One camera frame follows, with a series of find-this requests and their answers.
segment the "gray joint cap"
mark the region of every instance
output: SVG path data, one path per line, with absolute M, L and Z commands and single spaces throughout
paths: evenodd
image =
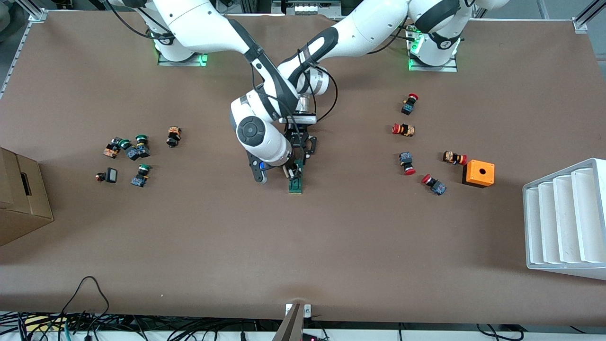
M 240 142 L 256 147 L 263 142 L 263 137 L 265 137 L 265 124 L 258 117 L 247 117 L 238 124 L 237 134 Z

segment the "orange box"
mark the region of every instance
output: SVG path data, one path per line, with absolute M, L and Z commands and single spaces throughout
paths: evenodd
M 494 164 L 471 160 L 463 168 L 463 183 L 474 187 L 488 187 L 494 184 Z

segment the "white storage bin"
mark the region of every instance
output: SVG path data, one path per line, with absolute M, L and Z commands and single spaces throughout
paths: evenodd
M 606 280 L 606 160 L 585 160 L 522 191 L 528 268 Z

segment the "brown table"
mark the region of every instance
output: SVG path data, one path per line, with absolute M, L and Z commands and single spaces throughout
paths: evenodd
M 238 20 L 275 62 L 332 24 Z M 58 311 L 94 275 L 115 313 L 278 319 L 302 299 L 323 320 L 606 325 L 604 282 L 525 267 L 522 218 L 523 184 L 606 157 L 589 40 L 535 21 L 474 21 L 465 37 L 458 73 L 408 72 L 402 42 L 323 63 L 339 103 L 313 128 L 305 193 L 291 196 L 279 170 L 254 182 L 231 130 L 229 104 L 251 89 L 242 56 L 158 67 L 111 13 L 51 13 L 0 101 L 0 144 L 41 162 L 56 221 L 0 248 L 0 310 Z M 407 117 L 409 92 L 421 99 Z M 417 134 L 392 135 L 395 122 Z M 170 125 L 183 128 L 175 149 Z M 140 133 L 154 167 L 144 189 L 129 183 L 137 162 L 101 154 Z M 495 163 L 496 184 L 460 184 L 446 149 Z M 403 151 L 417 175 L 403 176 Z M 96 183 L 108 166 L 119 182 Z M 419 183 L 427 172 L 445 195 Z M 93 288 L 70 309 L 100 311 Z

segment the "cardboard box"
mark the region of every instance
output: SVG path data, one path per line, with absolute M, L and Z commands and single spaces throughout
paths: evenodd
M 53 221 L 38 163 L 0 150 L 0 246 Z

